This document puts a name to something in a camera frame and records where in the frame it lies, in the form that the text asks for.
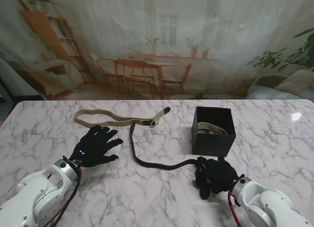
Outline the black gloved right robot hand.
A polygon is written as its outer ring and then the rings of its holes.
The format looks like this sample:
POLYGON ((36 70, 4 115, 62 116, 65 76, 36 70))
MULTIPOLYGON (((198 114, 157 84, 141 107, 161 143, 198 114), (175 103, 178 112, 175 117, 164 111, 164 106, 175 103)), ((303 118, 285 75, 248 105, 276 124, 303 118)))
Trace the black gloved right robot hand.
POLYGON ((218 160, 198 157, 199 165, 195 171, 195 184, 200 197, 208 199, 210 194, 229 191, 244 176, 238 176, 236 170, 223 158, 218 160))

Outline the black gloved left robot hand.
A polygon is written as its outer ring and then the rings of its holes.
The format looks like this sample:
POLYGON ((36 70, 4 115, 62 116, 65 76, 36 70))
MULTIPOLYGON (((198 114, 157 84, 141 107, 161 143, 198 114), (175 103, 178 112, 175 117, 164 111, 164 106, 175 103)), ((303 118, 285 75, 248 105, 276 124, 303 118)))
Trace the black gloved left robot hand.
POLYGON ((82 167, 89 168, 115 161, 117 155, 106 156, 106 153, 123 143, 122 139, 113 139, 117 130, 95 125, 89 129, 75 146, 70 160, 78 161, 82 167))

